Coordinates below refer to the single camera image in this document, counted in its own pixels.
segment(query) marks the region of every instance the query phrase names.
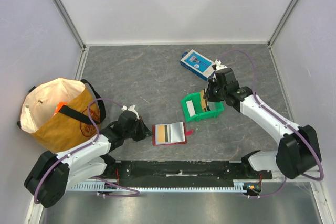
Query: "blue and white box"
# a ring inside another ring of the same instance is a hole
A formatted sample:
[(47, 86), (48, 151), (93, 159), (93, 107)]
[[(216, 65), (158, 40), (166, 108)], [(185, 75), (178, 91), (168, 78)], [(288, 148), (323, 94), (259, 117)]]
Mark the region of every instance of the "blue and white box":
[(211, 78), (215, 72), (215, 70), (212, 68), (212, 65), (215, 63), (199, 54), (195, 50), (191, 50), (182, 57), (183, 58), (180, 61), (181, 65), (205, 81)]

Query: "bag handle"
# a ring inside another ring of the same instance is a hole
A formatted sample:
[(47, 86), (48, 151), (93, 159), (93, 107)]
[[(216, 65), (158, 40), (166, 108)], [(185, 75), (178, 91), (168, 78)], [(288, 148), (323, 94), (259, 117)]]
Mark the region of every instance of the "bag handle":
[[(84, 84), (88, 84), (90, 86), (90, 88), (92, 89), (93, 93), (95, 94), (94, 96), (99, 99), (101, 98), (101, 96), (96, 92), (96, 90), (93, 88), (93, 86), (91, 85), (90, 82), (88, 82), (87, 80), (85, 79), (82, 79), (80, 80), (82, 83)], [(97, 101), (97, 104), (98, 104), (98, 108), (100, 110), (100, 119), (99, 119), (99, 122), (95, 122), (95, 124), (100, 124), (102, 123), (102, 121), (104, 121), (104, 119), (106, 118), (106, 110), (105, 110), (105, 105), (104, 105), (104, 102), (102, 100), (99, 100)], [(85, 123), (85, 124), (89, 124), (89, 125), (92, 125), (92, 122), (90, 121), (89, 117), (87, 115), (84, 115), (82, 114), (81, 112), (78, 112), (77, 110), (74, 110), (66, 105), (63, 105), (62, 108), (59, 110), (60, 113), (70, 117), (70, 118), (73, 118), (73, 119), (76, 119), (82, 123)]]

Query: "bag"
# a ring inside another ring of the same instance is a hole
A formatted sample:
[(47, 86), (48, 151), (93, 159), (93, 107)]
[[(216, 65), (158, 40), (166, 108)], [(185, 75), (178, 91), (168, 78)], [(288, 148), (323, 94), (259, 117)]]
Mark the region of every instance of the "bag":
[[(87, 115), (93, 97), (86, 83), (96, 98), (101, 98), (87, 80), (58, 78), (32, 88), (22, 105), (18, 126), (54, 153), (66, 151), (92, 138), (96, 129)], [(60, 102), (66, 105), (55, 114)], [(106, 112), (103, 101), (97, 104), (91, 106), (90, 113), (99, 125), (105, 119)]]

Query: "plastic basket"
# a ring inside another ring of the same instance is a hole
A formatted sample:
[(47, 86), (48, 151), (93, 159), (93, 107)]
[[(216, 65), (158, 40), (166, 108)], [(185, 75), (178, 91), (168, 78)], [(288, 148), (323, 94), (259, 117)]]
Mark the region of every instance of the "plastic basket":
[[(193, 101), (194, 105), (194, 110), (195, 110), (195, 115), (190, 116), (188, 107), (187, 107), (187, 101)], [(224, 111), (224, 106), (223, 103), (221, 102), (216, 102), (216, 110), (212, 111), (206, 111), (204, 112), (202, 110), (202, 105), (201, 105), (201, 96), (200, 93), (192, 93), (188, 94), (185, 98), (181, 100), (181, 105), (183, 109), (183, 113), (185, 116), (186, 122), (193, 122), (193, 121), (199, 121), (207, 118), (216, 118), (219, 116), (219, 114)]]

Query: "metal beam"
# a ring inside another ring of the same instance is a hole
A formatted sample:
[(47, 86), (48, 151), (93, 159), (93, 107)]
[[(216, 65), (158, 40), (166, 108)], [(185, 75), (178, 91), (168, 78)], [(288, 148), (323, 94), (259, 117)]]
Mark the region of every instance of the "metal beam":
[(65, 23), (67, 24), (68, 28), (70, 29), (75, 41), (79, 45), (80, 48), (85, 49), (85, 44), (83, 40), (81, 39), (74, 23), (72, 22), (67, 10), (64, 7), (64, 4), (61, 0), (52, 0), (54, 1), (59, 13), (61, 14), (62, 18), (64, 19)]
[(280, 22), (278, 23), (275, 31), (273, 32), (269, 42), (268, 42), (268, 46), (272, 47), (274, 42), (276, 41), (276, 39), (278, 38), (281, 30), (283, 29), (283, 27), (285, 26), (289, 16), (291, 15), (291, 13), (293, 12), (295, 6), (297, 5), (299, 0), (291, 0), (289, 2), (289, 5), (287, 6), (285, 13), (283, 14)]

